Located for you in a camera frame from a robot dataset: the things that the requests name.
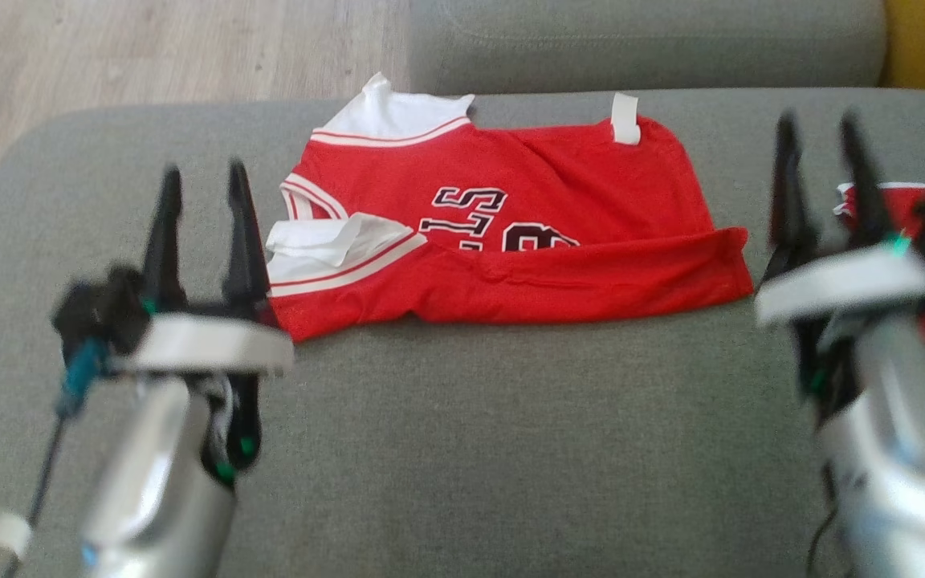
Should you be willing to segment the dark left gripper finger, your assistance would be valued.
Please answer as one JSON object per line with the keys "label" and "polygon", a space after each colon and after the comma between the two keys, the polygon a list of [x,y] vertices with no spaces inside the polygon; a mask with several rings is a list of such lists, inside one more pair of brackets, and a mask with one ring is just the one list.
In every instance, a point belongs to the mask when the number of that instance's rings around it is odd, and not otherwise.
{"label": "dark left gripper finger", "polygon": [[141,299],[150,312],[176,311],[187,304],[177,244],[182,208],[181,173],[176,165],[167,165],[142,267]]}
{"label": "dark left gripper finger", "polygon": [[247,170],[241,160],[229,162],[227,204],[232,228],[222,296],[228,311],[239,318],[273,318],[267,252],[259,231]]}

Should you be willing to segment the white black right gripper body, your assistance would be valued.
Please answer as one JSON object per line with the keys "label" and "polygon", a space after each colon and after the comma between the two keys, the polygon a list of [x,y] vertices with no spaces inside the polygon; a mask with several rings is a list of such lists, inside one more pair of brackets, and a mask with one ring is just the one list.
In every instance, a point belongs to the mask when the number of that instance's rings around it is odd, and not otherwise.
{"label": "white black right gripper body", "polygon": [[925,306],[925,261],[892,242],[819,258],[764,279],[756,325],[794,338],[801,396],[831,418],[862,392],[856,348],[878,321]]}

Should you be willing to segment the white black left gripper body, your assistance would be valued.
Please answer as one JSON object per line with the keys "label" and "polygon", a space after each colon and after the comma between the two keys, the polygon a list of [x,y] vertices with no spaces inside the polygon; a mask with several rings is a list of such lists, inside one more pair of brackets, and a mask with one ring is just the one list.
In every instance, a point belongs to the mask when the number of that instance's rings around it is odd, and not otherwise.
{"label": "white black left gripper body", "polygon": [[290,371],[294,355],[285,332],[255,320],[158,312],[133,352],[113,355],[109,368],[189,378],[191,390],[208,399],[203,461],[220,482],[235,482],[259,457],[260,383]]}

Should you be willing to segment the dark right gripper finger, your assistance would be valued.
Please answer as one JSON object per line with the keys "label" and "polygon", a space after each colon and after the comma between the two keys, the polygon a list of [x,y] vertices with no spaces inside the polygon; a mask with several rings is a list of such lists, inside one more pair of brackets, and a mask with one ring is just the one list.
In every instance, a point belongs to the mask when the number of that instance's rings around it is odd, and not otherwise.
{"label": "dark right gripper finger", "polygon": [[894,222],[878,186],[877,171],[866,152],[858,115],[848,111],[841,118],[840,134],[841,150],[854,186],[854,226],[847,246],[864,248],[880,244],[895,235]]}
{"label": "dark right gripper finger", "polygon": [[776,125],[772,200],[768,244],[773,249],[766,267],[768,278],[804,266],[816,256],[819,233],[806,202],[801,179],[801,144],[797,118],[783,113]]}

